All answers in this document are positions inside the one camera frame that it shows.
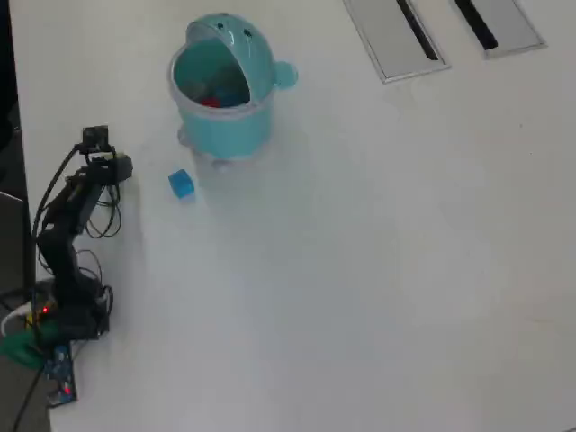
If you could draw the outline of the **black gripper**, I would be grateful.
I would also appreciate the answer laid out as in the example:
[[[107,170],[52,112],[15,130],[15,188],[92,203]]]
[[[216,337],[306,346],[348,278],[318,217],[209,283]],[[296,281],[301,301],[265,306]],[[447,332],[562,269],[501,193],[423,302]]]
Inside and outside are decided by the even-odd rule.
[[[76,179],[88,184],[120,184],[132,176],[133,164],[123,153],[81,152],[85,166],[76,171]]]

